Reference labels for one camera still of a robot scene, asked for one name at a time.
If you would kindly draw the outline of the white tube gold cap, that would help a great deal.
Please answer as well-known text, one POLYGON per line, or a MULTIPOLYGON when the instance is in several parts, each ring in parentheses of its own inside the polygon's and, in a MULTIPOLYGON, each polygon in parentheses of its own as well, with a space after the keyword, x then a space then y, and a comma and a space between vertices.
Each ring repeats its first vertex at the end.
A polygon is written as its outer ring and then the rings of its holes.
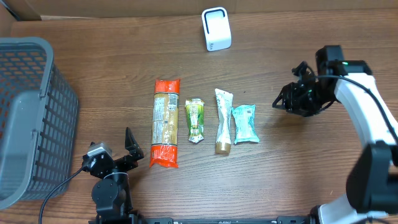
POLYGON ((218 88, 215 89, 219 125, 216 135, 215 152, 229 154, 231 150, 231 112, 233 94, 218 88))

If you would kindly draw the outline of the teal tissue wipes pack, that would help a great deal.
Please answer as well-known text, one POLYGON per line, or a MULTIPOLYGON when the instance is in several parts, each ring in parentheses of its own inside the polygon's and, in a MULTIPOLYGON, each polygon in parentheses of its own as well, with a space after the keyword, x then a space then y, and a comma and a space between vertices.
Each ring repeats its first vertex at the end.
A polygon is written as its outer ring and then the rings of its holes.
POLYGON ((240 142, 259 143, 260 140, 254 128, 255 110, 255 105, 241 105, 233 108, 232 114, 236 125, 234 144, 240 142))

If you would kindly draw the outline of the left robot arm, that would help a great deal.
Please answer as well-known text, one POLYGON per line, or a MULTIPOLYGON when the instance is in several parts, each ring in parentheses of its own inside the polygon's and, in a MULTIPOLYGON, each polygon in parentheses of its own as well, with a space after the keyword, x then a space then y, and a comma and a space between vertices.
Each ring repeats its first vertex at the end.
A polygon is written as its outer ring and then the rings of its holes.
POLYGON ((138 219, 132 212, 128 172, 138 167, 144 153, 130 128, 126 128, 124 147, 128 154, 113 159, 110 147, 92 142, 83 156, 83 171, 99 178, 91 192, 97 212, 93 223, 134 223, 138 219))

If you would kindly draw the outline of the green snack pouch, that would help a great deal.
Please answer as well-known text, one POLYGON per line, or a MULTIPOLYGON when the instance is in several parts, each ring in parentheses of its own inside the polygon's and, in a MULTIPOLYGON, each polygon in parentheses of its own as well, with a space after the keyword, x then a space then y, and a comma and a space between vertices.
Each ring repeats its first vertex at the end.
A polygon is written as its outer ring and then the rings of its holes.
POLYGON ((185 100, 188 140, 195 144, 204 140, 204 105, 199 98, 185 100))

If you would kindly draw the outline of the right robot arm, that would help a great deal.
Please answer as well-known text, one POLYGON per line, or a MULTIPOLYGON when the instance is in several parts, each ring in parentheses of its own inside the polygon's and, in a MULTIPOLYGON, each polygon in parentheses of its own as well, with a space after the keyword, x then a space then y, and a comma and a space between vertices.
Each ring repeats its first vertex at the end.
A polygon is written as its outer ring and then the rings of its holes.
POLYGON ((362 153, 346 180, 346 192, 313 207, 300 223, 372 223, 397 214, 397 121, 376 86, 364 60, 345 60, 339 45, 326 45, 315 54, 317 69, 307 62, 292 69, 289 83, 273 108, 303 117, 320 114, 341 103, 359 136, 362 153))

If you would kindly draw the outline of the orange spaghetti pack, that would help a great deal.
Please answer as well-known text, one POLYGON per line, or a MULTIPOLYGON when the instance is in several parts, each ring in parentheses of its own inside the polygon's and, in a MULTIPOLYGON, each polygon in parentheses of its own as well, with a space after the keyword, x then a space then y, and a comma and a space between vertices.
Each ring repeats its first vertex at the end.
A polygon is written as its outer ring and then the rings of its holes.
POLYGON ((177 168, 180 80, 156 80, 150 165, 177 168))

